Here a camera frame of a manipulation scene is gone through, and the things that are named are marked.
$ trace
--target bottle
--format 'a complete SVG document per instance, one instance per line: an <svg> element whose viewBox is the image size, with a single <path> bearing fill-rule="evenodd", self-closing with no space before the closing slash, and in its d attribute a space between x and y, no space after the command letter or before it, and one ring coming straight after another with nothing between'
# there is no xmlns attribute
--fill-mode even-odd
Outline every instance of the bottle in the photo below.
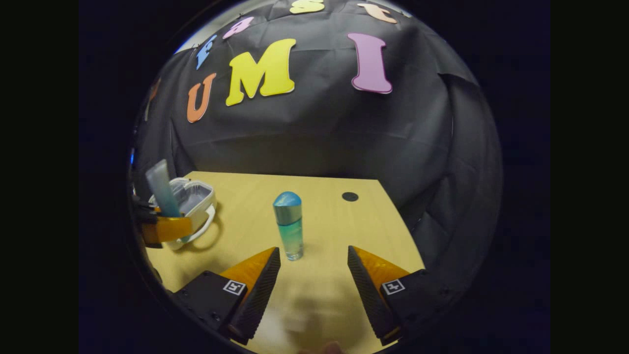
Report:
<svg viewBox="0 0 629 354"><path fill-rule="evenodd" d="M273 209L286 258L296 261L304 254L301 233L301 199L295 193L285 191L277 196L273 202Z"/></svg>

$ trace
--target orange letter u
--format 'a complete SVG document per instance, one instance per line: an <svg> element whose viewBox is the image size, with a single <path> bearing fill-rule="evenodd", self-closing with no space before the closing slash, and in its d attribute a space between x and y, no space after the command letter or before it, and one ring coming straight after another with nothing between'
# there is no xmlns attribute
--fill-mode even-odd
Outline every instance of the orange letter u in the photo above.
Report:
<svg viewBox="0 0 629 354"><path fill-rule="evenodd" d="M188 122L194 123L201 119L205 114L205 111L208 109L209 105L209 90L212 89L212 80L216 77L216 73L210 74L208 77L203 80L203 98L201 100L201 106L198 109L194 109L194 104L196 103L196 95L197 91L199 91L199 87L201 84L194 85L190 91L188 91Z"/></svg>

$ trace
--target pink letter i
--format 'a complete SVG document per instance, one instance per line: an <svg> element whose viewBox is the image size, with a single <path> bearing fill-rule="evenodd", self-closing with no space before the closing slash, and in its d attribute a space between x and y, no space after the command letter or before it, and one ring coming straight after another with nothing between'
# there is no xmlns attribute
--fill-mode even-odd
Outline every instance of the pink letter i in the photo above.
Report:
<svg viewBox="0 0 629 354"><path fill-rule="evenodd" d="M358 75L352 79L352 86L362 91L390 93L391 83L384 77L382 47L386 45L380 38L363 33L348 33L353 40L358 57Z"/></svg>

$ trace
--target blue bottle cap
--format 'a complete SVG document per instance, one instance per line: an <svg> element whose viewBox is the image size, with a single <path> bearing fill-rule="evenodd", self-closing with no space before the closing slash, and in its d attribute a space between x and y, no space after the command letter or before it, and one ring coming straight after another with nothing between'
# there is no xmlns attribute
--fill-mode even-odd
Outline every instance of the blue bottle cap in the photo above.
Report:
<svg viewBox="0 0 629 354"><path fill-rule="evenodd" d="M301 219L301 198L291 191L285 191L273 202L273 210L279 225L290 225Z"/></svg>

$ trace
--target black circle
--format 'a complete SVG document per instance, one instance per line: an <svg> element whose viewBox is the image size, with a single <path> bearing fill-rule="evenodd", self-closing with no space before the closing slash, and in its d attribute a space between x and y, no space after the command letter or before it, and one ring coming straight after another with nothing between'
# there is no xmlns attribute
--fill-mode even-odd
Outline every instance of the black circle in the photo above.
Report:
<svg viewBox="0 0 629 354"><path fill-rule="evenodd" d="M343 193L342 197L348 202L355 202L358 200L358 195L356 193L352 193L351 191L346 191Z"/></svg>

